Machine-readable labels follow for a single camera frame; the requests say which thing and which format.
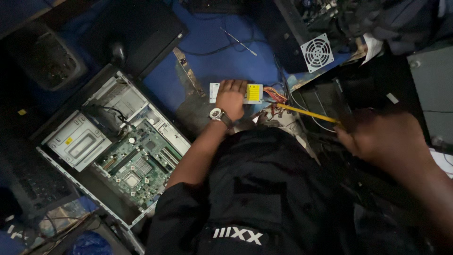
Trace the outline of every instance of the man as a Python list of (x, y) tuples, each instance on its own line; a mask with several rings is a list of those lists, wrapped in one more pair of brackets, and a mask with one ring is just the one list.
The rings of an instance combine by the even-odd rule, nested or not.
[[(216, 107), (232, 122), (244, 114), (246, 86), (220, 84)], [(224, 140), (228, 125), (211, 120), (174, 170), (156, 207), (147, 255), (364, 253), (348, 213), (352, 202), (313, 177), (323, 171), (294, 137), (268, 128)], [(452, 182), (412, 115), (375, 116), (353, 133), (336, 131), (353, 155), (392, 175), (453, 237)]]

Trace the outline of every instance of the yellow screwdriver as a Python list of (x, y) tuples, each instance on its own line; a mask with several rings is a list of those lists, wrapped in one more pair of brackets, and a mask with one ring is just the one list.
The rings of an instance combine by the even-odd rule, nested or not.
[(285, 104), (282, 104), (282, 103), (275, 103), (275, 102), (271, 102), (271, 101), (267, 101), (267, 100), (264, 100), (264, 101), (266, 101), (268, 103), (275, 104), (278, 107), (282, 107), (282, 108), (285, 108), (285, 109), (288, 109), (288, 110), (291, 110), (291, 111), (295, 111), (295, 112), (302, 113), (302, 114), (305, 114), (305, 115), (308, 115), (308, 116), (311, 116), (311, 117), (315, 117), (315, 118), (318, 118), (318, 119), (322, 119), (322, 120), (325, 120), (325, 121), (329, 121), (329, 122), (337, 123), (337, 124), (341, 125), (341, 122), (339, 120), (336, 120), (336, 119), (331, 118), (331, 117), (327, 117), (327, 116), (324, 116), (324, 115), (321, 115), (321, 114), (317, 114), (317, 113), (312, 113), (312, 112), (305, 111), (305, 110), (302, 110), (302, 109), (299, 109), (299, 108), (294, 108), (294, 107), (291, 107), (289, 105), (285, 105)]

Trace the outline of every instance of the blue plastic bag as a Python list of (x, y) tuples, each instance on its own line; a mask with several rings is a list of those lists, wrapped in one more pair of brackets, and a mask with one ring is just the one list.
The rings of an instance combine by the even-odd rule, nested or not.
[(83, 232), (72, 244), (68, 255), (113, 255), (112, 247), (100, 234)]

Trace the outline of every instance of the wristwatch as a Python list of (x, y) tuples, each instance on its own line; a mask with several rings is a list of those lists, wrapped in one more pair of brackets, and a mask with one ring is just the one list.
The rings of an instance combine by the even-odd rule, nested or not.
[(214, 108), (209, 113), (209, 117), (213, 120), (222, 121), (228, 129), (233, 127), (233, 121), (231, 121), (230, 117), (220, 108)]

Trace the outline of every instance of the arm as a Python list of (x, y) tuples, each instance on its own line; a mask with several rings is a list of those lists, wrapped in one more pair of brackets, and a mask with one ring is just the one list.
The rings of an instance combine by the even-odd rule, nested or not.
[(453, 239), (453, 181), (431, 156), (415, 117), (372, 116), (350, 134), (335, 130), (353, 155), (380, 167), (414, 194)]
[[(227, 80), (220, 83), (216, 107), (222, 109), (233, 122), (244, 115), (242, 101), (246, 90), (247, 81)], [(223, 122), (211, 120), (176, 166), (167, 188), (180, 182), (192, 185), (203, 183), (226, 131), (227, 127)]]

